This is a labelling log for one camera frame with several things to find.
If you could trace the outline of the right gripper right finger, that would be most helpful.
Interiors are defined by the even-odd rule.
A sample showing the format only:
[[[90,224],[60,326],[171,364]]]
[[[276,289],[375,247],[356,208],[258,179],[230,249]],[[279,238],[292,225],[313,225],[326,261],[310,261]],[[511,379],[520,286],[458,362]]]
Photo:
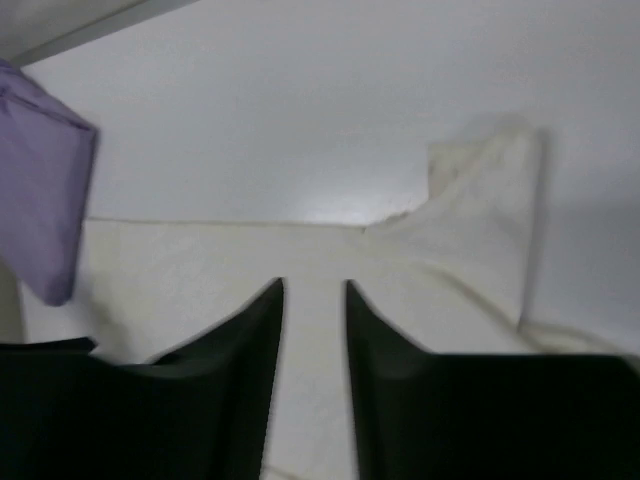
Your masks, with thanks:
[[[635,479],[639,375],[611,355],[436,354],[344,285],[362,479]]]

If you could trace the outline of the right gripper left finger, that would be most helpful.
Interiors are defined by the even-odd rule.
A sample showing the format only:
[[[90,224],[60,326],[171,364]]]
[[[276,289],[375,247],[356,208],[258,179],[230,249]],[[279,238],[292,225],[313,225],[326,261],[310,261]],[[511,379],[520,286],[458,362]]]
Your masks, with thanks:
[[[284,314],[275,279],[150,364],[81,337],[1,348],[5,479],[256,479]]]

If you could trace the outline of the white t shirt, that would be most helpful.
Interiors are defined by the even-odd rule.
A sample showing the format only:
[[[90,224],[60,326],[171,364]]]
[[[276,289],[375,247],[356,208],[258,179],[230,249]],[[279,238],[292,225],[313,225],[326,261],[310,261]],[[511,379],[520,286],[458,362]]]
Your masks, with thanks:
[[[639,287],[639,251],[597,272],[587,238],[604,215],[556,219],[545,246],[540,179],[545,139],[508,125],[484,140],[429,149],[430,199],[366,227],[89,220],[73,300],[25,293],[33,341],[94,335],[105,353],[145,362],[217,325],[269,280],[287,284],[266,479],[355,475],[343,356],[342,284],[438,352],[637,355],[639,305],[589,305],[588,281]]]

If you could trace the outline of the purple t shirt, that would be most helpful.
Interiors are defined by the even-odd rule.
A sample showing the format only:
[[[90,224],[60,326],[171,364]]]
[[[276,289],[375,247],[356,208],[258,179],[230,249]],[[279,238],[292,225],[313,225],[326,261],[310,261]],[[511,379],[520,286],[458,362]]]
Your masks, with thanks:
[[[94,125],[1,63],[1,258],[50,306],[73,293],[97,141]]]

